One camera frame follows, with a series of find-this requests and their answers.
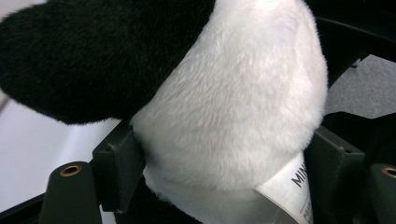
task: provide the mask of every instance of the white tag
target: white tag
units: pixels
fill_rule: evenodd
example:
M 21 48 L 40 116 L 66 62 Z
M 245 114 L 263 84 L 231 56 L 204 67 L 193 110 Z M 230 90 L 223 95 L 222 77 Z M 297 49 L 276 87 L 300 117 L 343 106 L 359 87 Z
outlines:
M 291 215 L 297 223 L 314 223 L 303 152 L 255 190 Z

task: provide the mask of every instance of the plush fabric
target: plush fabric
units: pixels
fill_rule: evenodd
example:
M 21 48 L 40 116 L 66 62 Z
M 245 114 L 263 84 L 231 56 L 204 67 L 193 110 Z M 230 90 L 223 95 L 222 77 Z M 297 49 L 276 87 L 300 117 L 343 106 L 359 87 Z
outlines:
M 301 0 L 50 0 L 0 23 L 0 87 L 66 123 L 133 117 L 161 200 L 253 224 L 273 221 L 254 187 L 307 146 L 327 81 Z
M 148 186 L 204 223 L 271 223 L 254 187 L 319 126 L 326 64 L 302 1 L 218 0 L 209 23 L 133 118 Z
M 184 58 L 215 0 L 50 0 L 0 23 L 0 88 L 66 123 L 129 119 Z

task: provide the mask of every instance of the panda body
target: panda body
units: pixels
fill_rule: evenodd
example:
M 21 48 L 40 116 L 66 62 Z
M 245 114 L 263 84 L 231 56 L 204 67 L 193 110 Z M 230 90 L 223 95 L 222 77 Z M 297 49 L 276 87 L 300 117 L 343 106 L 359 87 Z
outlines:
M 204 223 L 272 223 L 254 188 L 319 126 L 326 63 L 301 0 L 217 0 L 208 24 L 132 119 L 147 185 Z

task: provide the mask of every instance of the panda head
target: panda head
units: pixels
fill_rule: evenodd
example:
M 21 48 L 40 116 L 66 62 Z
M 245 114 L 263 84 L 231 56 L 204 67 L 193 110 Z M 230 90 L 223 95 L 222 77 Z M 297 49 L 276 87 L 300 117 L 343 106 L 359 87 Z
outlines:
M 0 23 L 0 88 L 64 123 L 129 119 L 209 21 L 215 0 L 48 1 Z

